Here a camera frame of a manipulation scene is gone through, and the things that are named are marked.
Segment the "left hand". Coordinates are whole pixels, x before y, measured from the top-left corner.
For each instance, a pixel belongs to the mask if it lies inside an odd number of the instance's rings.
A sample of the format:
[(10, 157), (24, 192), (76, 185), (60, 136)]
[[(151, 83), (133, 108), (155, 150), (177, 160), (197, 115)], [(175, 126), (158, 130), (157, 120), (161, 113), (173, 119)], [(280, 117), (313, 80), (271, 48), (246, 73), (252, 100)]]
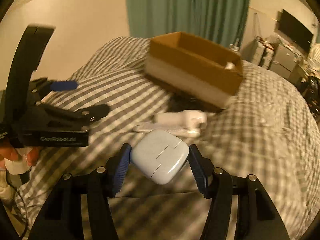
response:
[[(29, 166), (36, 165), (41, 150), (42, 150), (41, 147), (34, 147), (32, 148), (31, 151), (27, 153), (27, 164)], [(17, 161), (19, 157), (19, 154), (17, 153), (17, 151), (11, 146), (10, 142), (8, 142), (7, 140), (4, 140), (1, 142), (0, 155), (1, 155), (1, 170), (5, 169), (5, 163), (4, 163), (5, 159), (11, 160), (11, 161)]]

